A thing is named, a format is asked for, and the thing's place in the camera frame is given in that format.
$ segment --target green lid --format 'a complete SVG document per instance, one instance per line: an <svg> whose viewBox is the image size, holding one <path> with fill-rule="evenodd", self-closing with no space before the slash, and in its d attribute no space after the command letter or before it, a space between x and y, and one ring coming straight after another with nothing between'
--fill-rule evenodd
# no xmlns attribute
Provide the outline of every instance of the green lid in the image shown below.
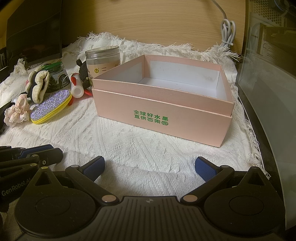
<svg viewBox="0 0 296 241"><path fill-rule="evenodd" d="M42 67L42 70L47 70L49 73L51 73L51 72L56 72L63 67L64 67L63 62L60 61L60 62L56 62L56 63L50 64L50 65L45 65Z"/></svg>

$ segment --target ribbed black surface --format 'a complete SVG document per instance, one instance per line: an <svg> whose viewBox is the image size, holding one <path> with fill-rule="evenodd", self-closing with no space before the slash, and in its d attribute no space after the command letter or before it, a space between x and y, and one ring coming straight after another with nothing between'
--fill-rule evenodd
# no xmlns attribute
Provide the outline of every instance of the ribbed black surface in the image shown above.
<svg viewBox="0 0 296 241"><path fill-rule="evenodd" d="M76 234L58 239L23 235L19 241L230 241L250 240L224 234L197 207L180 204L174 196L124 197L116 206L103 207L95 220ZM253 240L281 240L275 235Z"/></svg>

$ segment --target silver screw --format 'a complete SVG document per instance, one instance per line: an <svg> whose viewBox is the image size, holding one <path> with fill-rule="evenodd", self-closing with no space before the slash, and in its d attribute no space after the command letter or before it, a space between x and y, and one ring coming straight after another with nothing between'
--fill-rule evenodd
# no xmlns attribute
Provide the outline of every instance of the silver screw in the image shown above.
<svg viewBox="0 0 296 241"><path fill-rule="evenodd" d="M105 195L102 197L103 202L114 202L116 197L114 195Z"/></svg>
<svg viewBox="0 0 296 241"><path fill-rule="evenodd" d="M183 197L183 200L186 201L186 202L195 202L195 201L197 201L197 199L198 199L197 196L192 195L192 194L185 195Z"/></svg>

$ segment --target blue gripper pad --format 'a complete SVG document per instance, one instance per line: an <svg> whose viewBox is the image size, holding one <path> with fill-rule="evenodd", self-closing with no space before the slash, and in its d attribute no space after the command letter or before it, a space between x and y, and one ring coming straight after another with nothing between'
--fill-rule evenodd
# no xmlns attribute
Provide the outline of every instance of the blue gripper pad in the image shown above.
<svg viewBox="0 0 296 241"><path fill-rule="evenodd" d="M213 178L220 171L220 167L216 166L207 159L199 156L195 160L195 171L206 182Z"/></svg>
<svg viewBox="0 0 296 241"><path fill-rule="evenodd" d="M104 170L105 159L102 156L98 156L80 167L80 172L93 182L104 172Z"/></svg>
<svg viewBox="0 0 296 241"><path fill-rule="evenodd" d="M27 148L27 149L24 149L21 152L21 154L18 157L18 159L26 158L28 154L32 154L32 153L39 152L39 151L44 151L44 150L49 150L49 149L53 149L53 146L50 145L50 144L43 145L43 146L35 146L35 147Z"/></svg>

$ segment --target plastic jar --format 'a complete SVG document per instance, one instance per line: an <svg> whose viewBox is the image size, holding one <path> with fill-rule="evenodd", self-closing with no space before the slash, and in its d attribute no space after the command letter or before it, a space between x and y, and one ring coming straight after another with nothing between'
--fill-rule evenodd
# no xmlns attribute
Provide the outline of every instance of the plastic jar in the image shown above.
<svg viewBox="0 0 296 241"><path fill-rule="evenodd" d="M63 65L63 62L56 62L45 65L42 70L47 70L50 74L46 94L56 92L61 89L71 89L70 79L68 73Z"/></svg>
<svg viewBox="0 0 296 241"><path fill-rule="evenodd" d="M85 51L86 65L91 86L92 79L120 65L119 46L107 46Z"/></svg>

